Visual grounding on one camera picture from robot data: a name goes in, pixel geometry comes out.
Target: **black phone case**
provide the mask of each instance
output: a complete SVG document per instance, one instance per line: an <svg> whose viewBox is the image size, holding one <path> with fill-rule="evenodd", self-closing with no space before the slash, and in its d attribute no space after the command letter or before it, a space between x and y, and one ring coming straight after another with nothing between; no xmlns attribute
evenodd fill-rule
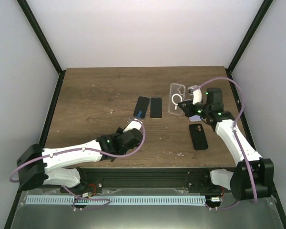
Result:
<svg viewBox="0 0 286 229"><path fill-rule="evenodd" d="M148 105L149 105L149 98L140 96L138 98L137 105L135 106L133 116L138 117L138 114L141 111L141 115L138 118L145 118Z"/></svg>
<svg viewBox="0 0 286 229"><path fill-rule="evenodd" d="M161 98L151 98L151 118L162 118Z"/></svg>
<svg viewBox="0 0 286 229"><path fill-rule="evenodd" d="M189 130L195 150L204 150L209 147L201 124L191 124Z"/></svg>

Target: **metal floor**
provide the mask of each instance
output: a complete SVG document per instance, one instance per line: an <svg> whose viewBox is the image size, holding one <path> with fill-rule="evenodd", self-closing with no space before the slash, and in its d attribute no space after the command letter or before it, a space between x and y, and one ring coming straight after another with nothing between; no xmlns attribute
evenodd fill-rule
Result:
<svg viewBox="0 0 286 229"><path fill-rule="evenodd" d="M55 192L43 195L55 195ZM242 201L235 208L222 211L209 211L202 206L126 205L74 212L69 205L26 205L25 196L24 193L21 197L12 229L283 228L274 198L259 199L257 204ZM233 202L234 198L227 193L222 205L228 206Z"/></svg>

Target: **cable connector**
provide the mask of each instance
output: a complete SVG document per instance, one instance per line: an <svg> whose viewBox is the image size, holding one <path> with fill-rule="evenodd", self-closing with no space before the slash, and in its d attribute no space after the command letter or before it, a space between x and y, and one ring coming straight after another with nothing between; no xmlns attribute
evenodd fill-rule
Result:
<svg viewBox="0 0 286 229"><path fill-rule="evenodd" d="M212 202L221 202L221 201L223 201L223 198L222 197L211 197L211 201Z"/></svg>

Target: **wooden tabletop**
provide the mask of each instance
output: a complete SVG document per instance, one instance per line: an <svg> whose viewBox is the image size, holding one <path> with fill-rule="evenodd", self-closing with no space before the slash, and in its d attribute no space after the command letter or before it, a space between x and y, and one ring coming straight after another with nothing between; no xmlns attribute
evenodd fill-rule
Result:
<svg viewBox="0 0 286 229"><path fill-rule="evenodd" d="M46 147L78 145L126 127L139 96L161 97L163 117L144 119L146 141L133 156L102 162L82 163L81 167L234 167L234 161L221 138L206 124L209 148L196 151L184 115L168 113L171 83L186 87L215 77L227 77L222 66L70 68L67 69L51 123ZM237 107L228 81L212 82L208 87L223 90L225 110L234 116Z"/></svg>

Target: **black bracket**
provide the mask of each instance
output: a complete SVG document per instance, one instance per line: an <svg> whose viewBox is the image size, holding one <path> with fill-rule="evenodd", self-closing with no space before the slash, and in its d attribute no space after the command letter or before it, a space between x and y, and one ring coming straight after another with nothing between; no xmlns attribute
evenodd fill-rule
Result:
<svg viewBox="0 0 286 229"><path fill-rule="evenodd" d="M274 164L267 158L259 161L250 161L258 198L270 197L274 183ZM248 170L244 161L238 162L230 181L231 192L235 199L253 199L253 190Z"/></svg>

